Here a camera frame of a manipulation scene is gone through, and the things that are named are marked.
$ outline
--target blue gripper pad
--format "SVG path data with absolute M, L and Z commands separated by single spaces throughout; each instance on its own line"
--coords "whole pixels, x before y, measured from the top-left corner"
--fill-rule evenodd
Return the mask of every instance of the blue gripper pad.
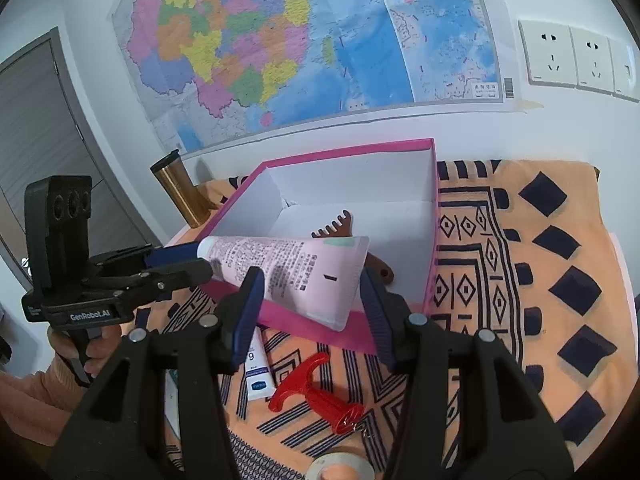
M 364 307 L 364 313 L 369 322 L 369 329 L 376 343 L 378 358 L 389 368 L 395 368 L 396 359 L 393 352 L 393 331 L 386 317 L 383 307 L 383 299 L 380 297 L 380 286 L 384 285 L 372 269 L 363 269 L 360 274 L 360 299 Z
M 236 296 L 235 300 L 243 304 L 236 326 L 233 328 L 231 363 L 235 368 L 246 359 L 264 299 L 264 273 L 260 267 L 249 267 L 240 290 L 234 296 Z
M 151 251 L 145 258 L 147 268 L 162 267 L 165 265 L 178 264 L 198 257 L 198 245 L 200 242 L 190 242 L 188 244 L 160 247 Z

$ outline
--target brown comb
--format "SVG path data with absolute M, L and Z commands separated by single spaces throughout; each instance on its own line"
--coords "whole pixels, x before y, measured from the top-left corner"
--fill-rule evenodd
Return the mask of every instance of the brown comb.
M 325 225 L 324 229 L 318 229 L 317 233 L 311 233 L 312 238 L 345 238 L 351 236 L 351 213 L 346 209 L 343 210 L 344 216 L 338 215 L 338 221 L 331 222 L 331 225 Z M 380 280 L 385 285 L 391 284 L 394 280 L 394 272 L 379 257 L 371 253 L 367 253 L 367 259 L 364 261 L 365 267 L 375 269 L 380 276 Z

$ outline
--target white tape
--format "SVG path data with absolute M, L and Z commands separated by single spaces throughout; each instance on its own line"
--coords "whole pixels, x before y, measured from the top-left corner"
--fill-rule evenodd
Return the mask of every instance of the white tape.
M 321 473 L 332 465 L 346 465 L 358 475 L 358 480 L 374 480 L 375 473 L 369 462 L 353 453 L 329 453 L 313 461 L 306 470 L 305 480 L 321 480 Z

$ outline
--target thermos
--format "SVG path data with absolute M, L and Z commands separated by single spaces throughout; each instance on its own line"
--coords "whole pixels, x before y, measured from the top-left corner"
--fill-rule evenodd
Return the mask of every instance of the thermos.
M 200 227 L 209 219 L 210 210 L 217 209 L 217 206 L 193 185 L 178 150 L 173 150 L 158 160 L 151 167 L 151 173 L 174 201 L 189 227 Z

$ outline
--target red plastic tool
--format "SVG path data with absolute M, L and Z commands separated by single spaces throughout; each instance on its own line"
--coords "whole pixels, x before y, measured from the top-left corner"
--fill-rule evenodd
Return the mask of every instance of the red plastic tool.
M 352 431 L 364 413 L 364 406 L 358 402 L 346 403 L 330 392 L 313 387 L 314 370 L 328 362 L 329 354 L 318 352 L 297 366 L 276 388 L 269 409 L 280 412 L 287 397 L 304 395 L 311 409 L 331 424 L 334 433 L 341 435 Z

